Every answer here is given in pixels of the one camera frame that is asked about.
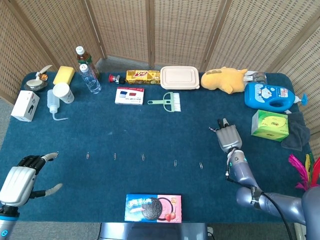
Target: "blue bottle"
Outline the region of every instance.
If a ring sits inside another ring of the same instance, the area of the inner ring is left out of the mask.
[[[85,84],[93,94],[97,94],[101,91],[101,86],[96,75],[87,64],[80,65],[80,74]]]
[[[308,98],[306,94],[303,94],[302,99],[300,99],[282,86],[252,82],[245,86],[244,102],[253,109],[281,113],[298,102],[301,102],[303,106],[307,105]]]

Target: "green tissue box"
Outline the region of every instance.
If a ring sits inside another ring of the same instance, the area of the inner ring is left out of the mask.
[[[288,116],[258,110],[252,117],[251,135],[281,142],[289,135]]]

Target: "white cup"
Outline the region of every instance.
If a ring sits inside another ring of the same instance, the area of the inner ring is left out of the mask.
[[[52,92],[53,95],[60,98],[66,104],[70,104],[75,100],[75,96],[67,83],[58,83],[53,87]]]

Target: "white bristles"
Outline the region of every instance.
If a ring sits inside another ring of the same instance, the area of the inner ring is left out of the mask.
[[[180,94],[177,92],[173,93],[173,110],[175,112],[181,112]]]

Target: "blue table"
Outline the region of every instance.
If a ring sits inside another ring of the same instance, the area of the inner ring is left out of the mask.
[[[34,75],[28,74],[22,85]],[[279,142],[251,136],[256,110],[245,105],[243,93],[228,95],[204,88],[174,91],[180,93],[182,112],[170,113],[161,105],[146,104],[167,92],[159,85],[132,85],[145,88],[144,105],[117,105],[118,85],[108,82],[108,74],[101,74],[101,92],[92,94],[76,73],[70,84],[75,100],[71,104],[60,101],[56,114],[69,119],[54,121],[47,108],[47,90],[53,87],[55,75],[49,72],[48,87],[37,93],[40,101],[32,122],[11,118],[0,152],[2,183],[24,156],[59,151],[59,157],[40,172],[35,190],[57,183],[63,183],[63,188],[53,196],[29,200],[19,209],[21,220],[123,222],[126,194],[150,193],[181,194],[184,222],[281,221],[237,205],[238,186],[225,181],[226,155],[208,130],[224,117],[236,125],[242,150],[265,192],[297,197],[303,193],[295,189],[300,178],[288,157],[293,153],[304,162],[310,146],[295,152],[281,148]],[[293,90],[285,75],[267,77],[271,85]],[[296,104],[291,111],[298,111]]]

